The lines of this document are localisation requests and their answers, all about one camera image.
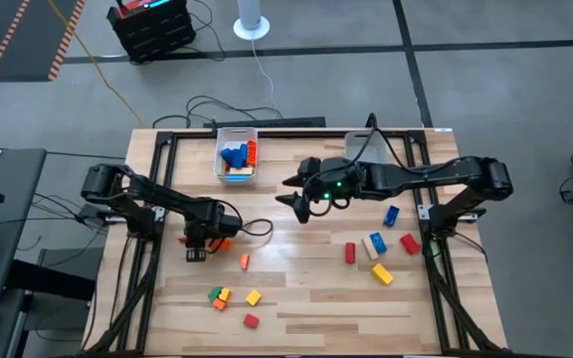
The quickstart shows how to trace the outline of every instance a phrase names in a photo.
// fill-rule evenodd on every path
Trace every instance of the yellow cable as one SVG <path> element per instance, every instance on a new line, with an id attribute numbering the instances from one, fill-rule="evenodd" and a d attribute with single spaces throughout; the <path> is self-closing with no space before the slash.
<path id="1" fill-rule="evenodd" d="M 68 25 L 68 20 L 66 20 L 66 17 L 61 13 L 61 11 L 59 10 L 59 8 L 57 7 L 57 5 L 55 5 L 55 3 L 53 2 L 53 0 L 48 0 L 48 3 L 50 4 L 50 7 L 52 7 L 53 11 L 55 12 L 55 14 L 57 14 L 57 16 L 59 16 L 59 18 L 61 19 L 61 21 L 64 23 L 64 25 L 66 25 L 66 29 L 68 29 L 69 25 Z M 86 54 L 88 55 L 88 57 L 90 58 L 90 61 L 92 61 L 93 65 L 95 65 L 96 71 L 98 72 L 98 75 L 102 78 L 103 82 L 105 83 L 105 86 L 111 90 L 112 92 L 114 92 L 114 94 L 116 94 L 116 96 L 118 97 L 118 99 L 120 99 L 120 101 L 123 102 L 123 104 L 125 104 L 125 106 L 127 107 L 127 109 L 129 109 L 129 111 L 134 114 L 134 116 L 136 117 L 136 120 L 138 120 L 138 123 L 140 123 L 140 125 L 142 127 L 145 126 L 145 123 L 143 122 L 143 119 L 140 117 L 140 115 L 138 115 L 138 113 L 136 113 L 136 111 L 134 110 L 134 108 L 131 107 L 131 105 L 129 105 L 129 103 L 127 102 L 127 100 L 125 100 L 125 98 L 123 98 L 122 95 L 120 95 L 120 93 L 114 89 L 114 87 L 112 87 L 109 82 L 107 81 L 107 79 L 105 78 L 105 76 L 103 75 L 103 72 L 100 70 L 100 67 L 98 66 L 98 63 L 96 62 L 96 59 L 94 56 L 92 56 L 92 54 L 90 53 L 90 51 L 88 50 L 88 47 L 86 47 L 86 45 L 84 44 L 84 42 L 81 40 L 81 38 L 79 38 L 79 35 L 77 35 L 77 32 L 75 31 L 75 29 L 72 29 L 73 33 L 75 34 L 75 38 L 77 38 L 77 42 L 79 42 L 79 44 L 81 45 L 82 48 L 84 48 L 84 51 L 86 52 Z"/>

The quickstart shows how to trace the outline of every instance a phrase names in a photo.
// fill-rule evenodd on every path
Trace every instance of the orange striped tape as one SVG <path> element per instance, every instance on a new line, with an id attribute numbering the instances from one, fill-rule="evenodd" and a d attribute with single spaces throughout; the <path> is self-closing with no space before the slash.
<path id="1" fill-rule="evenodd" d="M 73 10 L 72 16 L 70 16 L 70 20 L 68 21 L 68 26 L 66 27 L 64 37 L 61 39 L 61 44 L 59 45 L 59 49 L 57 49 L 57 54 L 52 61 L 52 65 L 50 66 L 50 72 L 48 73 L 48 79 L 50 79 L 50 81 L 56 80 L 57 76 L 59 75 L 61 64 L 64 62 L 66 52 L 68 51 L 68 47 L 72 41 L 72 37 L 75 35 L 75 29 L 77 29 L 77 24 L 79 23 L 79 19 L 81 19 L 81 14 L 84 11 L 85 5 L 86 0 L 77 0 L 77 4 L 75 4 L 75 9 Z"/>
<path id="2" fill-rule="evenodd" d="M 21 5 L 19 5 L 19 9 L 17 9 L 17 13 L 15 14 L 15 18 L 12 20 L 12 23 L 10 24 L 10 27 L 8 28 L 8 32 L 6 33 L 6 36 L 4 36 L 4 39 L 1 42 L 1 45 L 0 45 L 0 62 L 1 62 L 1 58 L 4 56 L 4 52 L 6 51 L 6 48 L 10 44 L 10 40 L 12 40 L 12 37 L 15 34 L 15 31 L 17 30 L 17 26 L 19 25 L 21 18 L 24 16 L 24 13 L 26 12 L 26 8 L 28 7 L 29 2 L 30 2 L 30 0 L 24 0 L 21 3 Z"/>

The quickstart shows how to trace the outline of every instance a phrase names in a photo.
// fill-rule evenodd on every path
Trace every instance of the white cable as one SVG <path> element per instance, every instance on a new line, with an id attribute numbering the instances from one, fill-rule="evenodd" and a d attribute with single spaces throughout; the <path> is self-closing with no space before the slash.
<path id="1" fill-rule="evenodd" d="M 269 85 L 271 86 L 271 102 L 274 105 L 274 110 L 275 110 L 274 119 L 277 119 L 278 118 L 278 107 L 276 106 L 276 99 L 274 98 L 274 82 L 271 80 L 269 75 L 267 75 L 267 73 L 263 69 L 263 64 L 260 63 L 260 59 L 258 58 L 258 54 L 256 54 L 256 43 L 254 41 L 255 38 L 256 38 L 256 34 L 254 34 L 254 36 L 251 38 L 251 49 L 254 51 L 254 57 L 256 58 L 256 62 L 258 63 L 258 66 L 260 67 L 260 72 L 263 73 L 263 76 L 269 81 Z"/>

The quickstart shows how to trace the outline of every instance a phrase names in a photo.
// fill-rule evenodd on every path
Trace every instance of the red block in bin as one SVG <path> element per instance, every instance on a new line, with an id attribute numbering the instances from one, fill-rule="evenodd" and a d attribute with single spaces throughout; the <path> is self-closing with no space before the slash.
<path id="1" fill-rule="evenodd" d="M 347 264 L 355 264 L 355 244 L 354 243 L 346 243 L 344 246 L 346 250 L 346 263 Z"/>
<path id="2" fill-rule="evenodd" d="M 250 140 L 247 142 L 247 165 L 256 165 L 256 142 Z"/>
<path id="3" fill-rule="evenodd" d="M 399 241 L 404 246 L 404 249 L 406 249 L 408 255 L 414 255 L 421 250 L 419 244 L 417 244 L 413 236 L 410 234 L 404 235 Z"/>

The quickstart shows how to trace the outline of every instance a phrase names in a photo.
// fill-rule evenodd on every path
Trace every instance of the black storage box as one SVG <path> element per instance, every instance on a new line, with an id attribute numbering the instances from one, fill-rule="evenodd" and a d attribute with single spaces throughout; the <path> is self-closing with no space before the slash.
<path id="1" fill-rule="evenodd" d="M 196 37 L 187 0 L 136 0 L 110 7 L 107 20 L 129 58 L 137 63 L 158 60 Z"/>

